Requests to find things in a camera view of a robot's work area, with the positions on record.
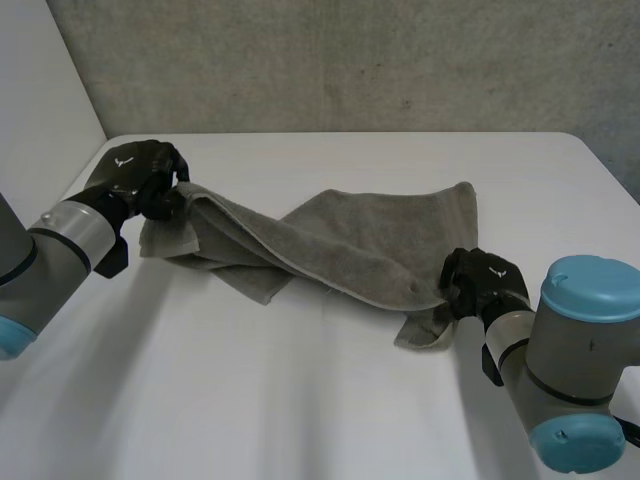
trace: gray towel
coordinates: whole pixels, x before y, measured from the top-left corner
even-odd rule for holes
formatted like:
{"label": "gray towel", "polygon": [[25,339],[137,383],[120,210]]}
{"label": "gray towel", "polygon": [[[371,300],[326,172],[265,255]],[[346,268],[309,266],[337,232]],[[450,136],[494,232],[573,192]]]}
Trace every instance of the gray towel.
{"label": "gray towel", "polygon": [[141,256],[211,270],[264,305],[293,276],[317,280],[407,312],[398,346],[450,343],[455,322],[438,279],[456,247],[477,246],[471,184],[407,196],[326,190],[281,220],[193,183],[179,183],[173,194],[184,197],[184,209],[169,222],[145,222]]}

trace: table surface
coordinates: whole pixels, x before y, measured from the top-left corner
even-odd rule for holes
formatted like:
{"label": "table surface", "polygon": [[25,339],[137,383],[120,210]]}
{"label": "table surface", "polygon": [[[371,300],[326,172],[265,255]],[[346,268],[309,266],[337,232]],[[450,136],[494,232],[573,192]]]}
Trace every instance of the table surface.
{"label": "table surface", "polygon": [[[81,189],[109,141],[70,192]],[[318,192],[476,188],[480,246],[517,263],[532,302],[548,266],[590,253],[640,267],[640,208],[558,133],[157,135],[202,185],[280,217]],[[401,314],[295,280],[263,307],[215,276],[137,252],[92,275],[38,341],[0,365],[2,478],[567,478],[535,458],[482,374],[480,322],[444,352],[393,346]],[[628,369],[614,413],[640,422]],[[590,478],[634,478],[640,450]]]}

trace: blue joint cover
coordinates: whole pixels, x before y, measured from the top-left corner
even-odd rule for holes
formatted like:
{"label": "blue joint cover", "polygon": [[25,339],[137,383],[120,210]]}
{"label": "blue joint cover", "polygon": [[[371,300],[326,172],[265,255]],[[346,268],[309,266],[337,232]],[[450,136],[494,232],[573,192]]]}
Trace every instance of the blue joint cover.
{"label": "blue joint cover", "polygon": [[542,301],[565,317],[618,323],[640,317],[640,271],[591,255],[564,257],[549,268]]}
{"label": "blue joint cover", "polygon": [[625,438],[615,418],[597,413],[564,415],[541,423],[529,434],[540,460],[561,473],[593,473],[616,463]]}
{"label": "blue joint cover", "polygon": [[13,360],[38,336],[24,325],[0,316],[0,360]]}

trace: robotic arm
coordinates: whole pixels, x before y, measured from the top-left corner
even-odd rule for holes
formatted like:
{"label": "robotic arm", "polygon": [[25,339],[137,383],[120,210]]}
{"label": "robotic arm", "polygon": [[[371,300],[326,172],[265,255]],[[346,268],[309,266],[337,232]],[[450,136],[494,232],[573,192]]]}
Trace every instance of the robotic arm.
{"label": "robotic arm", "polygon": [[593,256],[549,269],[537,313],[518,267],[480,249],[457,249],[440,288],[457,318],[480,318],[482,369],[505,386],[540,459],[591,473],[622,456],[640,428],[609,412],[622,371],[640,364],[640,271]]}
{"label": "robotic arm", "polygon": [[91,271],[112,278],[128,265],[122,224],[142,214],[171,218],[173,177],[189,180],[170,143],[133,142],[110,149],[85,189],[26,230],[0,194],[0,359],[20,355]]}

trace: towel fold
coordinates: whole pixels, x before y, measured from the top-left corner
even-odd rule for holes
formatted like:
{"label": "towel fold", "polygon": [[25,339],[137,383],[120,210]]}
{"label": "towel fold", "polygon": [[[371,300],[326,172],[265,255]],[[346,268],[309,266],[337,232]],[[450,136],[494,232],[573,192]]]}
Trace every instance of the towel fold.
{"label": "towel fold", "polygon": [[396,345],[447,346],[454,322],[438,290],[446,256],[477,247],[471,184],[428,195],[326,190],[281,220],[193,183],[173,192],[184,208],[168,222],[145,222],[141,256],[210,270],[247,297],[268,304],[293,276],[313,279],[363,302],[408,312]]}

